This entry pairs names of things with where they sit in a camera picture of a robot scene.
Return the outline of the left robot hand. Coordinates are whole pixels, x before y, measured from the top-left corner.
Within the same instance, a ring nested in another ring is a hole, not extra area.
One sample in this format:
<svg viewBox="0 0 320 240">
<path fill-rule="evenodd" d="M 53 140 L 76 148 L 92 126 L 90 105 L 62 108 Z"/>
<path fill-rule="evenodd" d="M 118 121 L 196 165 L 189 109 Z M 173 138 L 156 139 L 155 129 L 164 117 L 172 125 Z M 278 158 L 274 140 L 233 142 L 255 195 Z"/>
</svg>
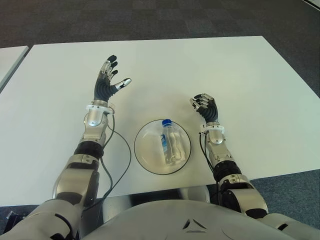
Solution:
<svg viewBox="0 0 320 240">
<path fill-rule="evenodd" d="M 115 69 L 117 65 L 117 56 L 114 54 L 103 63 L 95 82 L 94 105 L 107 107 L 109 99 L 132 82 L 131 78 L 125 78 L 118 83 L 111 83 L 112 78 L 118 73 Z"/>
</svg>

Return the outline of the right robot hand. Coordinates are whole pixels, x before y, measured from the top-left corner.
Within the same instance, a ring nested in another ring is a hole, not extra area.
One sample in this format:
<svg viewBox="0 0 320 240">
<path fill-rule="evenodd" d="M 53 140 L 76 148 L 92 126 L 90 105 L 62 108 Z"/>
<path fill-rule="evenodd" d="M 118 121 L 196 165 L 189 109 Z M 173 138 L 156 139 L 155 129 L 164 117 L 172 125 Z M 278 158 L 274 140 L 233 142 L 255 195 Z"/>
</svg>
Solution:
<svg viewBox="0 0 320 240">
<path fill-rule="evenodd" d="M 193 98 L 190 98 L 189 102 L 207 124 L 218 122 L 218 108 L 212 96 L 206 93 L 197 94 Z"/>
</svg>

